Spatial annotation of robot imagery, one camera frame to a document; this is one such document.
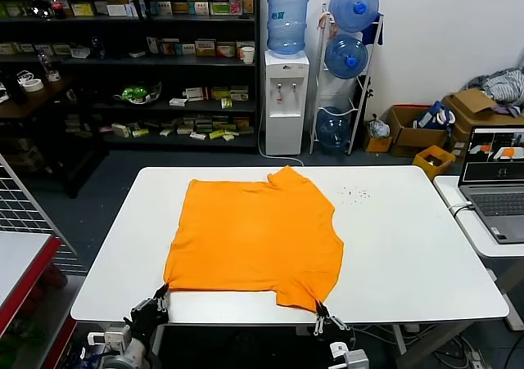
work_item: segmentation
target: laptop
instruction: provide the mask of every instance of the laptop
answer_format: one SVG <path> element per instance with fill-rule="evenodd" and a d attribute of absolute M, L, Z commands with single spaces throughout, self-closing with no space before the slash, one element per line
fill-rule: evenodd
<path fill-rule="evenodd" d="M 500 244 L 524 242 L 524 125 L 473 127 L 458 187 Z"/>

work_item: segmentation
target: water bottle rack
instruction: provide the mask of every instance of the water bottle rack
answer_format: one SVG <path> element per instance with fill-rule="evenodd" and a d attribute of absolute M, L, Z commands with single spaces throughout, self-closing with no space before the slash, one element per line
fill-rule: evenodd
<path fill-rule="evenodd" d="M 356 129 L 359 125 L 360 115 L 362 114 L 362 106 L 364 105 L 364 102 L 366 100 L 366 94 L 367 94 L 368 87 L 369 87 L 369 80 L 371 79 L 370 72 L 371 72 L 371 68 L 373 67 L 373 52 L 375 51 L 375 47 L 377 47 L 378 45 L 378 40 L 380 38 L 380 34 L 382 31 L 382 25 L 384 23 L 384 15 L 380 15 L 380 17 L 378 18 L 378 21 L 374 22 L 374 24 L 377 25 L 377 33 L 375 34 L 375 39 L 373 40 L 373 46 L 371 47 L 370 51 L 368 51 L 368 54 L 369 54 L 368 65 L 366 69 L 364 69 L 364 71 L 359 75 L 359 76 L 362 76 L 363 74 L 365 74 L 366 77 L 364 78 L 364 84 L 360 82 L 359 76 L 353 79 L 346 80 L 346 81 L 353 81 L 353 80 L 356 81 L 359 84 L 360 88 L 362 89 L 362 94 L 360 96 L 359 105 L 358 107 L 355 107 L 355 104 L 352 101 L 352 97 L 351 95 L 349 95 L 348 96 L 348 101 L 349 101 L 348 110 L 341 114 L 333 114 L 325 110 L 323 106 L 323 102 L 322 102 L 322 100 L 327 99 L 327 98 L 343 96 L 341 94 L 327 94 L 323 92 L 323 89 L 325 88 L 325 85 L 326 85 L 325 84 L 326 76 L 323 75 L 323 72 L 329 72 L 329 69 L 326 67 L 326 64 L 324 62 L 324 58 L 326 55 L 326 45 L 332 33 L 332 27 L 336 26 L 336 24 L 335 24 L 335 21 L 330 16 L 330 13 L 328 12 L 328 9 L 327 9 L 327 5 L 325 3 L 322 5 L 322 16 L 326 16 L 326 21 L 323 27 L 321 25 L 318 27 L 318 51 L 317 51 L 317 56 L 316 56 L 317 65 L 315 66 L 317 68 L 317 73 L 315 75 L 317 89 L 316 89 L 316 94 L 315 94 L 315 99 L 314 99 L 314 117 L 313 117 L 313 124 L 311 126 L 311 131 L 310 131 L 309 153 L 310 154 L 313 153 L 314 144 L 318 141 L 317 133 L 316 133 L 318 112 L 320 110 L 324 110 L 328 114 L 334 115 L 334 116 L 343 116 L 343 115 L 348 115 L 351 113 L 356 113 L 356 116 L 355 116 L 355 119 L 353 120 L 353 125 L 351 128 L 351 138 L 350 138 L 350 143 L 349 143 L 348 150 L 347 150 L 347 155 L 351 155 L 351 151 L 353 150 L 353 143 L 355 142 Z"/>

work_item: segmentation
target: orange t-shirt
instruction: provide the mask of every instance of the orange t-shirt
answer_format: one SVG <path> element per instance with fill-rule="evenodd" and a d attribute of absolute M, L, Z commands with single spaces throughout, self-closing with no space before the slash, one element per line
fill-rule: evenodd
<path fill-rule="evenodd" d="M 189 183 L 165 265 L 171 290 L 273 290 L 277 304 L 312 312 L 328 297 L 344 248 L 334 207 L 288 166 L 268 180 Z"/>

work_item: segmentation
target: tape roll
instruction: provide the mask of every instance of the tape roll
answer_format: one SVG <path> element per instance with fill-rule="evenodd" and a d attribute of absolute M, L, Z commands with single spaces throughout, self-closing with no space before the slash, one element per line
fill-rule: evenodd
<path fill-rule="evenodd" d="M 22 87 L 24 87 L 24 90 L 27 92 L 36 92 L 43 88 L 43 83 L 41 79 L 32 79 L 23 83 Z"/>

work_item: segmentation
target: laptop screen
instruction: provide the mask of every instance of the laptop screen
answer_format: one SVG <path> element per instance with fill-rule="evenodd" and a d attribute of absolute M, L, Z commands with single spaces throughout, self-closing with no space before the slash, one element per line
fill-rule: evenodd
<path fill-rule="evenodd" d="M 473 128 L 460 185 L 524 183 L 524 126 Z"/>

